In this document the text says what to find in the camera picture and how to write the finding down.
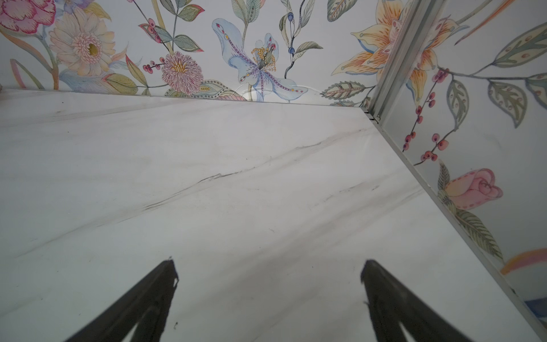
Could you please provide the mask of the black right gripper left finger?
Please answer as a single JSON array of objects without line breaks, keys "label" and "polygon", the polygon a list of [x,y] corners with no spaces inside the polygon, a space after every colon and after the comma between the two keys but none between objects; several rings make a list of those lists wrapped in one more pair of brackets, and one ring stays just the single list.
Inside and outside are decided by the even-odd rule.
[{"label": "black right gripper left finger", "polygon": [[172,259],[159,263],[69,341],[159,341],[165,330],[178,274]]}]

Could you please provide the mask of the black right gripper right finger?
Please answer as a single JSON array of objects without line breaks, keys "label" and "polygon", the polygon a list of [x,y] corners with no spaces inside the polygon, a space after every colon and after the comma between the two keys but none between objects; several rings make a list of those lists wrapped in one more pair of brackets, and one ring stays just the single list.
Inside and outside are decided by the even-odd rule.
[{"label": "black right gripper right finger", "polygon": [[378,341],[469,341],[374,259],[360,274]]}]

